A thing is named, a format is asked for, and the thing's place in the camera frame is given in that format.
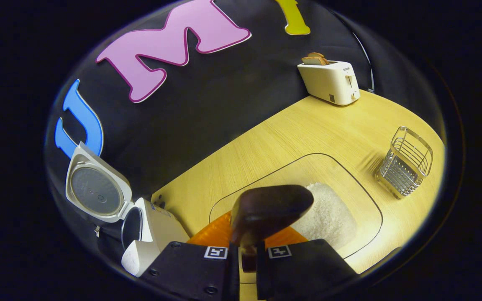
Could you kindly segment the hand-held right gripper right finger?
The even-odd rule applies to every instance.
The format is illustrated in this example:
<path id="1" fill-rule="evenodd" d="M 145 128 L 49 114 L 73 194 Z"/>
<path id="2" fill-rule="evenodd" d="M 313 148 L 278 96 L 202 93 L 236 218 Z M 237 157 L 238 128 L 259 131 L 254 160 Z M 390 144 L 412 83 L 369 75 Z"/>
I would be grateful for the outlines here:
<path id="1" fill-rule="evenodd" d="M 266 247 L 269 232 L 256 229 L 258 300 L 309 301 L 341 291 L 359 274 L 324 239 Z"/>

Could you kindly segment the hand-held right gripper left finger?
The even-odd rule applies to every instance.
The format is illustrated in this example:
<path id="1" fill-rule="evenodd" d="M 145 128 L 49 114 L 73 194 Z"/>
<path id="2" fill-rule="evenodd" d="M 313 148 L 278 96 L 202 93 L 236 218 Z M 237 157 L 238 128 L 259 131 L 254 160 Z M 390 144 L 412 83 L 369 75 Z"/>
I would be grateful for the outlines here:
<path id="1" fill-rule="evenodd" d="M 169 242 L 140 279 L 171 301 L 238 301 L 238 247 L 230 243 L 230 223 L 227 212 L 189 242 Z"/>

